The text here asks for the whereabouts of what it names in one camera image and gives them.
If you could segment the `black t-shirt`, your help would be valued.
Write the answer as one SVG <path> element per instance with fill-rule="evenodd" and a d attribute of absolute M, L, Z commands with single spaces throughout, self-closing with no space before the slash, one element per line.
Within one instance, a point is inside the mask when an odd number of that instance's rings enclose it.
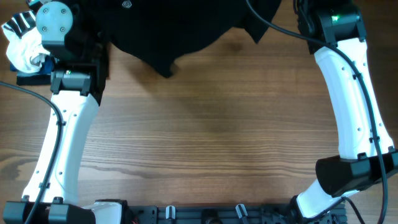
<path fill-rule="evenodd" d="M 79 1 L 93 32 L 150 65 L 173 75 L 179 57 L 200 51 L 233 27 L 258 43 L 268 26 L 255 18 L 245 0 L 90 0 Z"/>

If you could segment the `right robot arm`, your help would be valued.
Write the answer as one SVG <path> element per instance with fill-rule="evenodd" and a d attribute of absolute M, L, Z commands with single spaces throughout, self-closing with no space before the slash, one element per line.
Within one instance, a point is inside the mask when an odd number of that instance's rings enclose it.
<path fill-rule="evenodd" d="M 309 43 L 320 67 L 338 127 L 337 156 L 320 159 L 317 178 L 291 201 L 291 219 L 309 223 L 349 197 L 397 173 L 397 149 L 377 107 L 367 61 L 366 30 L 351 1 L 296 1 L 298 29 L 342 51 Z"/>

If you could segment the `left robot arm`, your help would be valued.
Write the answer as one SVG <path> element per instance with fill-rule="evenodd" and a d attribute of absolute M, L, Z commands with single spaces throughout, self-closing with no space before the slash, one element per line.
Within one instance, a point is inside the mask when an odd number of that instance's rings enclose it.
<path fill-rule="evenodd" d="M 51 113 L 39 160 L 18 202 L 8 201 L 6 223 L 129 223 L 125 200 L 79 206 L 77 180 L 86 137 L 109 74 L 108 50 L 85 27 L 82 3 L 50 1 L 36 13 L 44 48 L 55 58 Z"/>

